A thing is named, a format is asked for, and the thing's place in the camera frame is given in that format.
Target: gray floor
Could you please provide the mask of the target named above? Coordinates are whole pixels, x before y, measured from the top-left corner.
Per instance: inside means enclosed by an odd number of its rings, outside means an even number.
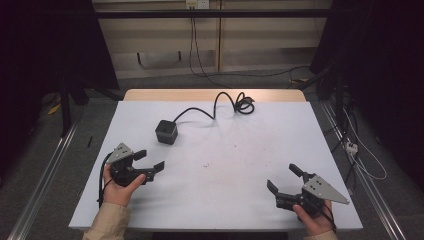
[[[268,74],[282,70],[251,71],[249,74]],[[311,73],[305,69],[292,72],[292,78],[308,78]],[[213,81],[232,88],[287,88],[289,74],[274,77],[254,78],[241,76],[215,76]],[[218,88],[205,78],[192,75],[150,77],[121,82],[123,91],[129,88]],[[28,232],[27,239],[80,239],[82,233],[68,228],[73,211],[78,203],[80,191],[90,174],[94,161],[108,130],[109,123],[116,109],[116,102],[103,97],[95,91],[87,90],[90,102],[87,106],[72,106],[75,115],[82,114],[73,140],[65,153],[64,159],[54,176],[47,195],[39,209],[36,218]],[[305,91],[307,100],[311,103],[318,122],[323,131],[332,126],[322,108],[322,102],[317,100],[314,88]],[[5,179],[0,189],[0,239],[7,239],[31,193],[37,186],[50,157],[52,156],[61,132],[60,112],[47,115],[42,112],[30,143],[17,160],[11,174]],[[397,166],[390,151],[378,144],[373,129],[361,116],[360,109],[355,110],[359,121],[360,138],[367,147],[381,160],[386,167],[388,177],[383,181],[374,181],[387,205],[393,211],[406,239],[424,239],[424,201],[423,192]],[[329,148],[333,148],[338,139],[334,133],[326,136]],[[367,169],[381,174],[381,169],[373,158],[364,151],[360,157]],[[343,149],[339,147],[334,152],[334,159],[342,176],[349,169]],[[353,178],[347,186],[353,185]],[[390,239],[380,216],[366,193],[361,182],[357,181],[352,195],[364,229],[351,232],[339,232],[340,239]],[[291,232],[289,239],[301,239],[304,232]],[[278,239],[279,234],[232,234],[232,239]],[[128,231],[126,239],[150,239],[151,233]]]

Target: beige sleeve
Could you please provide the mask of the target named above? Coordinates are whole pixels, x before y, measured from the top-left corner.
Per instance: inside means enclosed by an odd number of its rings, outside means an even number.
[[[83,240],[123,240],[129,219],[129,209],[105,202],[94,218],[91,228],[84,233]]]
[[[312,237],[304,237],[303,240],[337,240],[334,231],[328,231]]]

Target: hand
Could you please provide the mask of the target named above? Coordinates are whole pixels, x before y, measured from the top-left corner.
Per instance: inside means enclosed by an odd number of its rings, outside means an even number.
[[[325,200],[325,205],[327,205],[328,208],[324,206],[322,210],[327,216],[331,217],[331,201]],[[293,210],[305,224],[306,232],[309,237],[333,230],[333,225],[324,216],[321,215],[313,219],[299,205],[294,205]]]
[[[112,165],[108,164],[105,166],[103,171],[103,179],[105,184],[112,179],[112,176],[110,175],[111,167]],[[122,187],[116,184],[113,180],[110,181],[103,192],[104,202],[113,203],[124,207],[128,206],[132,193],[144,182],[145,179],[146,175],[141,174],[126,187]]]

